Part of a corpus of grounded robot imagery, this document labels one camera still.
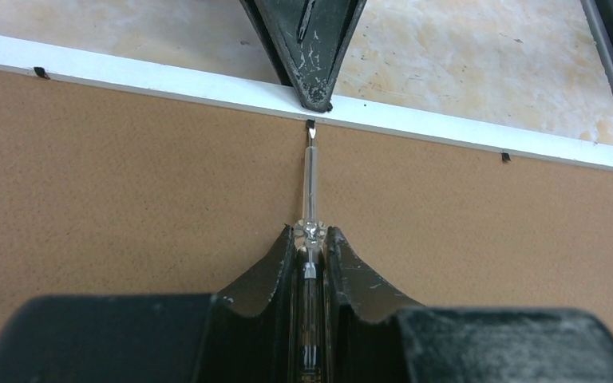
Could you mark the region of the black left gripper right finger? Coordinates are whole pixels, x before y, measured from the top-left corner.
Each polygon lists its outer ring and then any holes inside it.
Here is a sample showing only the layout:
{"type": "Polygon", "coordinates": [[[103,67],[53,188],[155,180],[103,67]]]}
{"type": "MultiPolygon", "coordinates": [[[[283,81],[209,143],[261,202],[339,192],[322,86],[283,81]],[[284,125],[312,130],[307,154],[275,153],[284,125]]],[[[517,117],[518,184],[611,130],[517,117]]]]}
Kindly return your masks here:
{"type": "Polygon", "coordinates": [[[572,308],[425,306],[326,234],[336,382],[613,382],[613,335],[572,308]]]}

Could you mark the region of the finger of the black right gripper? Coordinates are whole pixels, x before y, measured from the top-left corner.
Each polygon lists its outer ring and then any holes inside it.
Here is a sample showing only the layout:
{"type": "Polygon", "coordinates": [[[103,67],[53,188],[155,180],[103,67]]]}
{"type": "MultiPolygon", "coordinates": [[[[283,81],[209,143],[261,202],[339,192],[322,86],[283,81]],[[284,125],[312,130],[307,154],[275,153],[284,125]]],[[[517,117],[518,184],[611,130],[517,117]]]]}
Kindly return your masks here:
{"type": "Polygon", "coordinates": [[[332,110],[331,98],[366,0],[241,2],[283,85],[305,109],[332,110]]]}

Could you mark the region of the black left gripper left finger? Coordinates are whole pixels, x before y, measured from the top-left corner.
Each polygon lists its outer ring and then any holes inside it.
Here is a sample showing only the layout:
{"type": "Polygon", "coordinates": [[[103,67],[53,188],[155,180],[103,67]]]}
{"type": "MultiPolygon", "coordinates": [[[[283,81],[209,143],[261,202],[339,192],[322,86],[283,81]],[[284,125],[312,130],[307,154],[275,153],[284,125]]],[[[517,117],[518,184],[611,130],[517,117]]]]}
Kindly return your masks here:
{"type": "Polygon", "coordinates": [[[288,382],[294,232],[216,294],[46,295],[0,332],[0,382],[288,382]]]}

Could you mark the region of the silver screwdriver tool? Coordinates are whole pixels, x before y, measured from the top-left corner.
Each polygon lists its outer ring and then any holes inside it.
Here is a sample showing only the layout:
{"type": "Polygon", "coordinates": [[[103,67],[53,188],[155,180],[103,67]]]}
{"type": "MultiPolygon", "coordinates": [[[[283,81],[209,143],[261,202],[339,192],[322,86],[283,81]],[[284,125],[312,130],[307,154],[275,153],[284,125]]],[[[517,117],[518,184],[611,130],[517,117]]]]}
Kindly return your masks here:
{"type": "Polygon", "coordinates": [[[306,122],[303,217],[294,227],[295,274],[292,301],[291,380],[325,382],[325,302],[322,244],[325,229],[318,219],[318,149],[313,120],[306,122]]]}

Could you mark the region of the brown frame backing board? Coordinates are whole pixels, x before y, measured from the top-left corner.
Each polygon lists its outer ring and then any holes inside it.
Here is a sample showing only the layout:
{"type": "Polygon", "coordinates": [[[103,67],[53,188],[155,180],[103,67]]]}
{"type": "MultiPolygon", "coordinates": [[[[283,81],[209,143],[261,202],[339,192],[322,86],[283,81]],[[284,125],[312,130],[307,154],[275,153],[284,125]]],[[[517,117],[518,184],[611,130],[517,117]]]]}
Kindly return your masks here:
{"type": "MultiPolygon", "coordinates": [[[[320,125],[318,215],[428,306],[613,333],[613,172],[320,125]]],[[[0,329],[43,294],[217,291],[302,210],[303,122],[0,72],[0,329]]]]}

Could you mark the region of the white picture frame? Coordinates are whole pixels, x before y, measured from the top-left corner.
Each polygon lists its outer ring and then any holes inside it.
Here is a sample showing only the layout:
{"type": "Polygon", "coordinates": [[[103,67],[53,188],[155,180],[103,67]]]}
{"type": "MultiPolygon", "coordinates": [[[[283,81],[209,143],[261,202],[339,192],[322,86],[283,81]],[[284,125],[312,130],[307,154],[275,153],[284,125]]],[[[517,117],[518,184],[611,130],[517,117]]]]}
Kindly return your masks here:
{"type": "Polygon", "coordinates": [[[613,172],[613,146],[376,101],[334,96],[311,112],[283,85],[0,35],[0,72],[613,172]]]}

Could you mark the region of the aluminium front rail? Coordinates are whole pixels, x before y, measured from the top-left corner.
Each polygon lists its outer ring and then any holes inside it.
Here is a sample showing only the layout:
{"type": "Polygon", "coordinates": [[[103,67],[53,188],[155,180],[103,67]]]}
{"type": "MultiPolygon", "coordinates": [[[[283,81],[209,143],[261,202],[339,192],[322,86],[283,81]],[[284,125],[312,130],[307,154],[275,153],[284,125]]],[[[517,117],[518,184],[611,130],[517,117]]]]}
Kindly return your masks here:
{"type": "Polygon", "coordinates": [[[613,96],[613,45],[596,2],[581,0],[581,4],[613,96]]]}

